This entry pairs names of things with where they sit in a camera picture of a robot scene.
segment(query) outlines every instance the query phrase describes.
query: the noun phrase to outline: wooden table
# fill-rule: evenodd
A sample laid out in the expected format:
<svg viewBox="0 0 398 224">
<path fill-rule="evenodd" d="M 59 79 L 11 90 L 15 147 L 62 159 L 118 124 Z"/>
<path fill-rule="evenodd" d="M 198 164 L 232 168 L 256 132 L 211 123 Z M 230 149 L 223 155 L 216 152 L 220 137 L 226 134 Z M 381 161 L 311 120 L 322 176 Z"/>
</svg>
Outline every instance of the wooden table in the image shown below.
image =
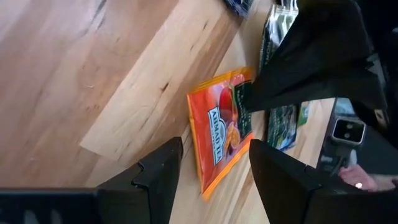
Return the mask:
<svg viewBox="0 0 398 224">
<path fill-rule="evenodd" d="M 257 68 L 270 6 L 242 22 L 219 0 L 1 1 L 0 186 L 93 187 L 182 136 L 170 223 L 266 222 L 248 155 L 202 200 L 185 95 Z M 316 162 L 332 105 L 313 104 L 288 154 Z"/>
</svg>

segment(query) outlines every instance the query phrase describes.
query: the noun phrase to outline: light wood grain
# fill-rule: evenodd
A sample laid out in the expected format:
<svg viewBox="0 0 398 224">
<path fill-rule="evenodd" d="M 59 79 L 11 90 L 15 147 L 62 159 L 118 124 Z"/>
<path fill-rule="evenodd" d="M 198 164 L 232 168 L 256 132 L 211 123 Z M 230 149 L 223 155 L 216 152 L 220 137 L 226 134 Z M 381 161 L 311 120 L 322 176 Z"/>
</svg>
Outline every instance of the light wood grain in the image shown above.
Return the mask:
<svg viewBox="0 0 398 224">
<path fill-rule="evenodd" d="M 181 136 L 170 223 L 266 223 L 248 155 L 203 201 L 185 96 L 257 68 L 270 6 L 243 21 L 220 0 L 1 1 L 0 187 L 94 187 Z M 312 165 L 331 111 L 314 105 L 288 152 Z"/>
<path fill-rule="evenodd" d="M 180 1 L 81 145 L 115 161 L 129 162 L 148 144 L 157 129 L 154 124 L 161 122 L 175 95 L 184 94 L 178 88 L 224 11 L 218 1 Z"/>
</svg>

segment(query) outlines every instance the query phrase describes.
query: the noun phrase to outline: hand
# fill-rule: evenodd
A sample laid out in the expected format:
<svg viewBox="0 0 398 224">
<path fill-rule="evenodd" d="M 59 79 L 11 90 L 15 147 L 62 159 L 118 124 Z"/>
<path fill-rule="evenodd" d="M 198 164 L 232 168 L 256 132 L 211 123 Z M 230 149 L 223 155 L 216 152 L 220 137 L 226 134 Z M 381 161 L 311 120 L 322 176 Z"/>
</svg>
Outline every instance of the hand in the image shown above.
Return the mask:
<svg viewBox="0 0 398 224">
<path fill-rule="evenodd" d="M 396 187 L 395 176 L 374 174 L 371 177 L 376 181 L 378 191 L 393 190 Z"/>
<path fill-rule="evenodd" d="M 362 190 L 370 192 L 378 191 L 376 181 L 359 165 L 349 166 L 348 168 L 342 167 L 338 175 L 347 184 L 355 186 L 356 184 L 361 183 Z"/>
</svg>

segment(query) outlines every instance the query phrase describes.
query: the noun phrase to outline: ahmad tea logo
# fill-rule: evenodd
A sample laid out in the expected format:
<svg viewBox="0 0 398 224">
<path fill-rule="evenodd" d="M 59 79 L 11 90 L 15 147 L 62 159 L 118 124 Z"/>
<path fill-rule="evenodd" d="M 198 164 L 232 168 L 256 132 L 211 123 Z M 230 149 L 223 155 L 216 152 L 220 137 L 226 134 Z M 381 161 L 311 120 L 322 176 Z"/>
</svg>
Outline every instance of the ahmad tea logo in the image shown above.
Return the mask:
<svg viewBox="0 0 398 224">
<path fill-rule="evenodd" d="M 220 109 L 218 108 L 218 106 L 209 110 L 207 113 L 210 120 L 210 133 L 211 141 L 213 143 L 214 165 L 217 165 L 217 163 L 219 163 L 224 156 L 226 125 L 225 122 L 220 118 Z"/>
</svg>

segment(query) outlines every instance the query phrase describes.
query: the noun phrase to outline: packaging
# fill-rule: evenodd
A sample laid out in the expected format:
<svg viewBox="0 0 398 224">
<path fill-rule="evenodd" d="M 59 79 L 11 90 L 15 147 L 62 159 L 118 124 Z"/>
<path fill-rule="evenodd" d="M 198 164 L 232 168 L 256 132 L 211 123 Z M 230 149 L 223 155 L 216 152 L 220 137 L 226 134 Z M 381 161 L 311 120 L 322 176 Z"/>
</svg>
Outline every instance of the packaging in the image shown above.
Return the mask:
<svg viewBox="0 0 398 224">
<path fill-rule="evenodd" d="M 310 112 L 312 101 L 306 101 L 301 104 L 300 113 L 298 114 L 297 127 L 303 126 L 308 121 L 308 113 Z"/>
<path fill-rule="evenodd" d="M 202 83 L 187 96 L 205 200 L 249 149 L 251 114 L 243 107 L 243 93 L 251 87 L 251 77 L 252 69 L 241 68 Z"/>
<path fill-rule="evenodd" d="M 297 107 L 281 106 L 269 113 L 268 138 L 270 146 L 286 151 L 294 146 L 297 132 Z"/>
<path fill-rule="evenodd" d="M 250 7 L 253 0 L 224 0 L 227 6 L 232 9 L 237 15 L 248 17 Z"/>
<path fill-rule="evenodd" d="M 282 5 L 272 5 L 264 26 L 259 75 L 267 75 L 263 74 L 262 69 L 268 64 L 299 14 L 295 10 L 297 8 L 295 1 L 282 1 Z M 270 110 L 267 141 L 272 147 L 285 151 L 294 146 L 297 133 L 297 108 L 296 105 L 289 105 Z"/>
</svg>

